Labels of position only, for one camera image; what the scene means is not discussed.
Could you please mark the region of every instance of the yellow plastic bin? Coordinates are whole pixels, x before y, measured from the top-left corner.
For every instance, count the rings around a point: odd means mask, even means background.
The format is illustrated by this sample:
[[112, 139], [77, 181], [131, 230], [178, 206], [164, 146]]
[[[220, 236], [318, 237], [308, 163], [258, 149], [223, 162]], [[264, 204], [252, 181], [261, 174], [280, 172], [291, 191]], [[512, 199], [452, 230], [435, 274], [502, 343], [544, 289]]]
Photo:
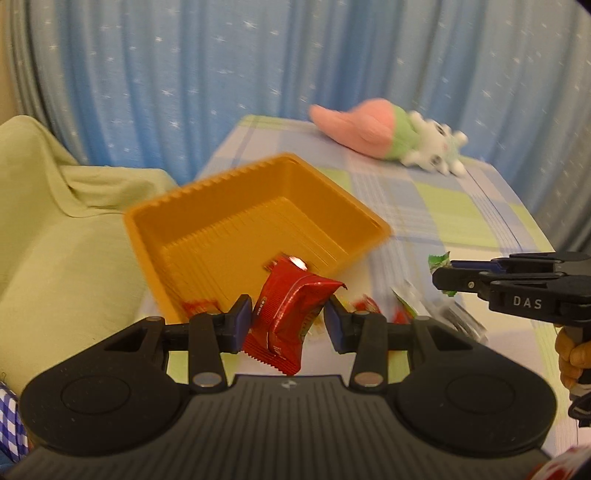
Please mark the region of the yellow plastic bin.
[[337, 274], [390, 236], [389, 225], [292, 154], [186, 185], [130, 209], [125, 224], [167, 323], [183, 303], [217, 300], [227, 311], [255, 301], [277, 254]]

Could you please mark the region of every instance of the plush toy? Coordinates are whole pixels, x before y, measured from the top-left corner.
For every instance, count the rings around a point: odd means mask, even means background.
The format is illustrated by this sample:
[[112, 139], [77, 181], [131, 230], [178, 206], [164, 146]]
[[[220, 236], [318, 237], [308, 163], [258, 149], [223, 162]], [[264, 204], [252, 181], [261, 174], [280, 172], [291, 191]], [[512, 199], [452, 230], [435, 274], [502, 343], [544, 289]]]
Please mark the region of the plush toy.
[[400, 160], [424, 170], [447, 175], [464, 175], [460, 149], [468, 138], [435, 120], [424, 120], [420, 113], [406, 113], [383, 98], [360, 103], [349, 112], [310, 107], [310, 118], [336, 142], [363, 155], [383, 160]]

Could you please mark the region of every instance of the wall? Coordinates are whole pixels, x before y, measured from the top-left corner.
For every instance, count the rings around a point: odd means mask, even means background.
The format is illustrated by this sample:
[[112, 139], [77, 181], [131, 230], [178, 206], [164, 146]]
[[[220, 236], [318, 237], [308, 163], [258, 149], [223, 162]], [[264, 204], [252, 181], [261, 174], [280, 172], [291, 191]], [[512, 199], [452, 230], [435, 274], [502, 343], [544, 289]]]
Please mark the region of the wall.
[[12, 91], [10, 71], [6, 55], [5, 21], [6, 5], [0, 0], [0, 124], [17, 114], [17, 106]]

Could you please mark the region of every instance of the tablecloth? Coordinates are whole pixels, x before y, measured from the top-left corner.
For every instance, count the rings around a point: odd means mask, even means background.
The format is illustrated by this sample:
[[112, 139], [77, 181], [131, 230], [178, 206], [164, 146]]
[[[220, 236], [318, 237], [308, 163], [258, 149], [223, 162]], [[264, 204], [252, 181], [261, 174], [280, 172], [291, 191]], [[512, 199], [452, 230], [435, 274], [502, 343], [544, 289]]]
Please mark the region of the tablecloth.
[[[552, 247], [516, 194], [490, 165], [464, 158], [461, 178], [377, 161], [338, 145], [309, 122], [246, 116], [214, 153], [200, 177], [239, 167], [280, 152], [292, 152], [314, 165], [374, 210], [392, 227], [381, 247], [342, 272], [345, 300], [372, 296], [390, 316], [392, 286], [410, 280], [428, 299], [441, 294], [428, 270], [430, 254], [451, 252], [458, 260], [489, 260], [510, 253], [551, 251]], [[555, 455], [577, 443], [581, 433], [567, 416], [566, 390], [560, 385], [552, 325], [490, 312], [472, 294], [458, 301], [489, 331], [489, 346], [544, 377], [558, 398], [556, 422], [545, 443]], [[139, 316], [157, 313], [147, 297]], [[222, 354], [229, 380], [236, 373], [279, 374], [241, 353]], [[300, 375], [340, 374], [348, 380], [354, 354], [338, 355], [322, 322], [316, 322], [304, 343]], [[186, 381], [186, 356], [171, 357], [169, 373]], [[408, 373], [402, 352], [390, 354], [389, 381]]]

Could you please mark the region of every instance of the white plush head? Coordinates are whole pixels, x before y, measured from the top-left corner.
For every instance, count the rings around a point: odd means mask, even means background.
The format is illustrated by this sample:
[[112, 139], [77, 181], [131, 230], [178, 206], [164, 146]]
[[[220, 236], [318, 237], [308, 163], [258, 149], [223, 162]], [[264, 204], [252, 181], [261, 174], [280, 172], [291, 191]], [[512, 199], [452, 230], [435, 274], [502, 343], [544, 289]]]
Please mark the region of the white plush head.
[[468, 138], [462, 132], [452, 133], [448, 125], [440, 125], [435, 120], [424, 120], [420, 113], [410, 112], [408, 119], [419, 134], [416, 149], [409, 151], [401, 159], [406, 166], [418, 165], [427, 171], [438, 171], [448, 175], [461, 176], [466, 170], [459, 160], [459, 150]]

